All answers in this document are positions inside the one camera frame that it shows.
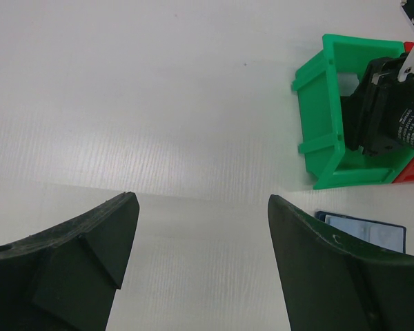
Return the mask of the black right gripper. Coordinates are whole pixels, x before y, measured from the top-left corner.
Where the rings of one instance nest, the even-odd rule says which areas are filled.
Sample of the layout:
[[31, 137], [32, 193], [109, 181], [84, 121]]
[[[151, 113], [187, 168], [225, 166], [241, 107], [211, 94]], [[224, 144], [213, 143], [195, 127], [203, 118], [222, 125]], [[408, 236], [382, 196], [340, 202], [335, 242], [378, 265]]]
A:
[[414, 74], [397, 79], [405, 57], [370, 61], [353, 94], [341, 98], [347, 148], [376, 157], [414, 150]]

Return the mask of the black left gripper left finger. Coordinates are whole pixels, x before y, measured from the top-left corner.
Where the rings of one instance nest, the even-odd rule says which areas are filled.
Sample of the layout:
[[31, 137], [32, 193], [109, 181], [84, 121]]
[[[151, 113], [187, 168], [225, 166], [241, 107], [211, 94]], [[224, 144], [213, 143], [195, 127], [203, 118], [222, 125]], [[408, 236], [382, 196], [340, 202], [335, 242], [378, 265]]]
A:
[[0, 245], [0, 330], [105, 330], [138, 217], [137, 196], [124, 192]]

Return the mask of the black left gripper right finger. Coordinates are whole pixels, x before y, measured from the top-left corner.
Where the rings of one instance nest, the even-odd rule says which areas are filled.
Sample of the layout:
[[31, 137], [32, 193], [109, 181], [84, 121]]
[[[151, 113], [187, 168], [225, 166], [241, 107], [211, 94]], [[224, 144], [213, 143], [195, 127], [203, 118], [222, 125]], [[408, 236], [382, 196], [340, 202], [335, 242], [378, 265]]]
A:
[[342, 232], [277, 195], [268, 223], [292, 330], [414, 330], [414, 256]]

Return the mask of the blue leather card holder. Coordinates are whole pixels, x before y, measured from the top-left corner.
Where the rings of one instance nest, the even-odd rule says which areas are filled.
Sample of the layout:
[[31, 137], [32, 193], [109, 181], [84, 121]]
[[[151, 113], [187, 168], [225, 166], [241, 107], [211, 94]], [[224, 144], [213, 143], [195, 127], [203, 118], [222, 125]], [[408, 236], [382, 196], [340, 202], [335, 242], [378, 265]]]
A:
[[365, 242], [394, 252], [406, 253], [406, 228], [402, 225], [322, 210], [315, 212], [315, 218]]

